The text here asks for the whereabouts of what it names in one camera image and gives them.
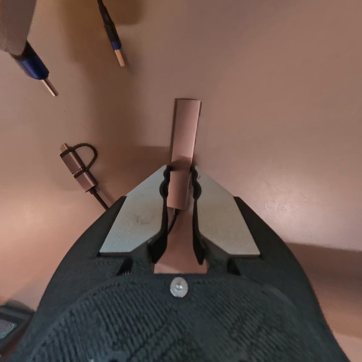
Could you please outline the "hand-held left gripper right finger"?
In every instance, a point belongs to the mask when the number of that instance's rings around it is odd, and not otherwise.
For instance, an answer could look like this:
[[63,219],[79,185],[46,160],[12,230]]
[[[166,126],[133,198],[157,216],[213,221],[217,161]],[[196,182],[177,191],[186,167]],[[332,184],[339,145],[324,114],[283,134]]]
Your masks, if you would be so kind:
[[198,264],[259,257],[235,197],[198,167],[191,170],[191,183],[193,250]]

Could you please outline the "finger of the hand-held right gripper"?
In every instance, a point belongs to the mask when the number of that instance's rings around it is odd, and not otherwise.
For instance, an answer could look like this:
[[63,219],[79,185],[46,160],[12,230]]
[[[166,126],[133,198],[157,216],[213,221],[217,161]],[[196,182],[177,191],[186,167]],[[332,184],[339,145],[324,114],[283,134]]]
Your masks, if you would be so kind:
[[27,42],[36,0],[0,1],[0,49],[10,55],[22,54]]

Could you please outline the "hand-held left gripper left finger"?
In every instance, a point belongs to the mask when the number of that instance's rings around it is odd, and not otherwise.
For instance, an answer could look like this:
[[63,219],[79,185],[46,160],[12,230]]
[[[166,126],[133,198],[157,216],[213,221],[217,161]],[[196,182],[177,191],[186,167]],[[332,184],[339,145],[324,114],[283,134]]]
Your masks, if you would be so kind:
[[100,255],[160,260],[167,247],[169,182],[170,166],[164,165],[126,195]]

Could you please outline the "black usb-c cable blue plugs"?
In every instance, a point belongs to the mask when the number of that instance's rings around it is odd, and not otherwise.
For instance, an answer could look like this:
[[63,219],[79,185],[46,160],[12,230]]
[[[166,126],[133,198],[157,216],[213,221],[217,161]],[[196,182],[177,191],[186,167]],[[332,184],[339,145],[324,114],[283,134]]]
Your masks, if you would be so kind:
[[[104,28],[107,33],[107,37],[111,43],[112,49],[115,52],[120,66],[124,67],[126,65],[126,62],[123,57],[122,44],[117,33],[115,24],[112,21],[103,1],[98,0],[97,3],[104,24]],[[20,68],[25,72],[27,76],[42,82],[53,97],[58,96],[57,90],[48,78],[48,68],[28,41],[26,41],[25,48],[20,55],[11,54],[11,57],[16,61],[16,63],[20,66]]]

